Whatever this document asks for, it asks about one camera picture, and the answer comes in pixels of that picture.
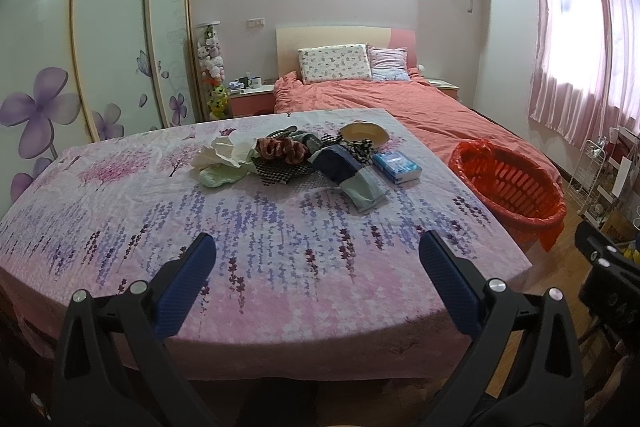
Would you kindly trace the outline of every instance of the laundry basket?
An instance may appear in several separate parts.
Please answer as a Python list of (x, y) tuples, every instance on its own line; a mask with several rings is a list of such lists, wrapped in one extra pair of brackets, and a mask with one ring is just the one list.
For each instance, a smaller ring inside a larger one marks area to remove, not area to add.
[(564, 228), (562, 190), (526, 156), (487, 140), (460, 142), (449, 168), (526, 251), (540, 240), (549, 251)]

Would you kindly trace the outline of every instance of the tissue package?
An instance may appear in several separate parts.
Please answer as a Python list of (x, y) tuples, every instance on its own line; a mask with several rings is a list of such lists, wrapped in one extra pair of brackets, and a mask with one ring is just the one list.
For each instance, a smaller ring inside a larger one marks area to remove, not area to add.
[(382, 152), (373, 156), (373, 165), (396, 185), (417, 180), (422, 169), (398, 151)]

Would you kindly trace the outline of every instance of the curtain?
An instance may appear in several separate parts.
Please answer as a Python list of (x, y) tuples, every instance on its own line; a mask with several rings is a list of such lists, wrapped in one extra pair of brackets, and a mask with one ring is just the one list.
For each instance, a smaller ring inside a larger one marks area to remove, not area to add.
[(581, 147), (640, 124), (640, 0), (539, 0), (529, 118)]

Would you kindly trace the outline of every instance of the wire rack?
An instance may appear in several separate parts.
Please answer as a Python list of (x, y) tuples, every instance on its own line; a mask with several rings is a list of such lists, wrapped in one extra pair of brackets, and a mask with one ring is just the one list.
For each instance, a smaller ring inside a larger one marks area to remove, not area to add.
[(584, 143), (580, 160), (564, 193), (566, 197), (572, 198), (578, 203), (578, 206), (580, 206), (578, 213), (580, 215), (591, 204), (591, 198), (594, 195), (594, 189), (598, 185), (605, 160), (606, 154), (602, 147), (591, 140), (587, 140)]

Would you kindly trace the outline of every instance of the bedspread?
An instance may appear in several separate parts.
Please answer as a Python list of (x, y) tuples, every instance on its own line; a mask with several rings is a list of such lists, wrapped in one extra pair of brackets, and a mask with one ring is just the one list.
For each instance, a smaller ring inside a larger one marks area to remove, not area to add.
[(277, 81), (274, 95), (275, 112), (382, 107), (444, 163), (449, 162), (460, 140), (487, 139), (531, 158), (558, 184), (562, 182), (558, 169), (530, 143), (466, 108), (415, 73), (411, 82), (340, 80), (307, 86), (284, 76)]
[[(390, 185), (367, 214), (320, 174), (219, 189), (189, 176), (203, 144), (291, 124), (336, 132), (354, 120), (423, 169)], [(478, 199), (381, 109), (274, 114), (148, 132), (66, 150), (0, 222), (0, 283), (34, 347), (31, 323), (56, 337), (74, 290), (123, 292), (176, 259), (200, 232), (216, 265), (166, 344), (189, 378), (442, 378), (467, 339), (453, 327), (418, 259), (436, 229), (486, 277), (518, 287), (526, 257)], [(125, 349), (122, 356), (132, 363)]]

